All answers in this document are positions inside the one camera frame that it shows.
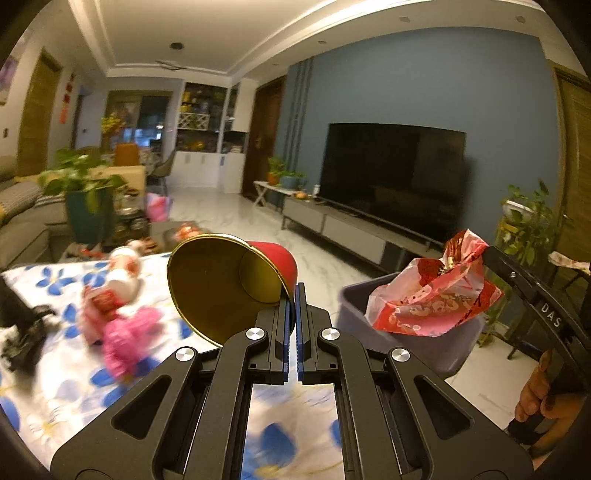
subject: green plant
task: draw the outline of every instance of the green plant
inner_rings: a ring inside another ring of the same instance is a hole
[[[280,178],[285,172],[285,162],[279,157],[269,157],[269,173],[277,178]]]
[[[59,195],[67,192],[86,192],[88,210],[99,213],[97,189],[117,189],[127,182],[120,175],[106,175],[106,162],[100,158],[81,155],[69,148],[57,151],[58,167],[41,172],[37,183],[44,195]]]
[[[509,185],[509,197],[501,204],[513,201],[523,205],[522,211],[511,209],[503,215],[496,231],[496,244],[519,264],[532,267],[538,256],[551,248],[556,235],[554,212],[546,205],[550,192],[543,181],[530,198],[519,187]]]
[[[286,170],[281,174],[282,177],[295,177],[297,179],[303,179],[305,178],[305,174],[301,173],[299,171],[290,171],[290,170]]]

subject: plant pot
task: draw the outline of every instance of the plant pot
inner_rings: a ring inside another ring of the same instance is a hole
[[[97,189],[100,206],[92,213],[86,206],[86,192],[66,192],[66,212],[74,241],[78,244],[96,245],[112,237],[115,230],[113,192],[109,188]]]
[[[286,175],[284,177],[281,177],[279,183],[285,189],[297,190],[300,186],[300,179],[298,177],[290,177],[289,175]]]
[[[512,200],[507,200],[503,204],[503,213],[505,214],[505,216],[511,218],[512,210],[521,213],[523,215],[524,220],[531,219],[531,215],[534,213],[534,211],[531,208],[526,207],[525,205],[513,202]]]
[[[279,177],[273,175],[271,172],[267,174],[267,183],[269,185],[277,185],[279,183]]]

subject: ceiling fan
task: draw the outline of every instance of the ceiling fan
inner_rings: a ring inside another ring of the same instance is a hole
[[[173,42],[170,44],[170,48],[171,50],[180,51],[184,49],[184,44],[182,44],[181,42]],[[160,65],[160,67],[162,67],[163,69],[171,70],[173,72],[176,72],[177,70],[187,69],[186,66],[181,65],[179,62],[175,60],[156,60],[156,63]]]
[[[172,70],[173,72],[187,69],[187,67],[174,60],[156,60],[156,63],[163,69]]]

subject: wooden door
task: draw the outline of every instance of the wooden door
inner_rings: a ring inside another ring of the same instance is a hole
[[[41,173],[47,167],[47,144],[61,67],[44,50],[31,76],[18,139],[17,175]]]
[[[282,77],[256,91],[242,177],[242,195],[252,200],[257,197],[253,182],[266,180],[267,158],[272,157],[275,147],[284,86],[285,77]]]
[[[560,230],[556,250],[578,261],[591,261],[591,83],[564,69],[557,69],[561,99],[563,161],[561,165]],[[559,269],[556,287],[574,274]],[[578,281],[569,288],[580,306],[587,284]]]

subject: pink plastic bag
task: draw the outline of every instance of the pink plastic bag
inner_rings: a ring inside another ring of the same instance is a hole
[[[440,260],[414,259],[370,295],[367,320],[376,330],[436,337],[488,310],[502,291],[484,278],[486,247],[465,230],[447,242]]]
[[[173,201],[170,197],[164,197],[156,193],[147,194],[147,215],[150,222],[166,222],[170,214]]]

